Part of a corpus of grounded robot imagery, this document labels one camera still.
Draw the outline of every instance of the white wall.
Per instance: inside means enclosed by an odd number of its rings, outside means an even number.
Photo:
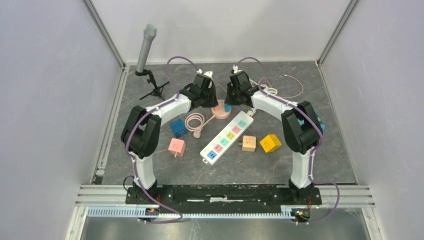
[[[360,1],[323,73],[386,239],[422,239],[424,2]]]
[[[349,0],[92,0],[119,53],[138,60],[147,23],[157,26],[147,61],[317,60]]]
[[[120,69],[80,0],[2,1],[0,59],[0,239],[63,239]]]

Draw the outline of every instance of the power strip socket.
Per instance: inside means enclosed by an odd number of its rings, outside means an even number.
[[[200,151],[205,164],[214,165],[222,155],[237,142],[240,136],[253,123],[253,118],[241,111],[235,116],[210,143]]]

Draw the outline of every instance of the yellow cube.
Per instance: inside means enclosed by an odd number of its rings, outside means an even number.
[[[282,145],[277,135],[275,134],[269,134],[268,136],[264,137],[259,143],[265,153],[272,153]]]

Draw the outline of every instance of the beige power adapter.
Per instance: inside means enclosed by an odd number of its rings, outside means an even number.
[[[243,139],[238,141],[241,145],[241,150],[246,152],[254,152],[256,149],[256,137],[255,136],[243,136]]]

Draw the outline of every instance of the pink power adapter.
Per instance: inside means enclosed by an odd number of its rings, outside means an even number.
[[[168,151],[175,158],[182,157],[184,154],[184,150],[186,149],[186,142],[181,139],[172,138],[171,143],[169,144]]]

